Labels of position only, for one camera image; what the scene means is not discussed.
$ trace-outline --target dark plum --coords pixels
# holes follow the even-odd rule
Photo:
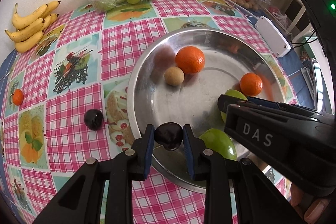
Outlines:
[[[91,130],[98,130],[101,128],[103,122],[103,113],[98,109],[89,109],[84,114],[84,123]]]
[[[174,151],[182,143],[183,129],[176,122],[166,122],[158,126],[154,132],[154,140],[166,150]]]

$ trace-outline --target cake picture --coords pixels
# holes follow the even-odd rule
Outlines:
[[[122,151],[131,148],[134,141],[127,115],[127,85],[128,78],[104,85],[110,139]]]

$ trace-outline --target white device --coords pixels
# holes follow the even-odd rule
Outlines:
[[[291,50],[287,40],[268,18],[261,16],[254,26],[276,57],[284,57]]]

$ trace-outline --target orange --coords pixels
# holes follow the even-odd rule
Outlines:
[[[21,150],[21,155],[25,158],[27,163],[37,163],[39,157],[37,151],[32,148],[32,145],[26,143]]]
[[[21,105],[22,102],[23,102],[23,98],[24,98],[24,96],[23,96],[22,90],[20,90],[20,89],[14,90],[14,92],[13,92],[13,103],[14,103],[14,105],[16,105],[16,106]]]
[[[254,73],[245,74],[240,80],[240,90],[245,96],[257,96],[263,89],[263,81]]]
[[[194,46],[187,46],[175,56],[176,65],[185,73],[198,73],[204,68],[204,53]]]

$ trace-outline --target blue gripper pad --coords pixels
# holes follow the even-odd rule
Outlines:
[[[280,109],[279,104],[277,102],[272,102],[269,100],[264,100],[264,99],[260,99],[260,98],[256,98],[256,97],[250,97],[248,96],[247,99],[250,102],[255,103],[256,105],[259,106],[265,106],[265,107],[269,107],[269,108],[274,108],[274,109]]]
[[[152,163],[152,154],[153,154],[153,147],[154,147],[154,126],[147,125],[145,134],[150,134],[147,142],[147,149],[145,153],[145,160],[144,160],[144,178],[147,179],[151,163]]]
[[[183,126],[183,145],[184,145],[184,155],[187,161],[188,173],[191,176],[191,179],[194,180],[195,179],[194,157],[191,151],[189,136],[185,126]]]

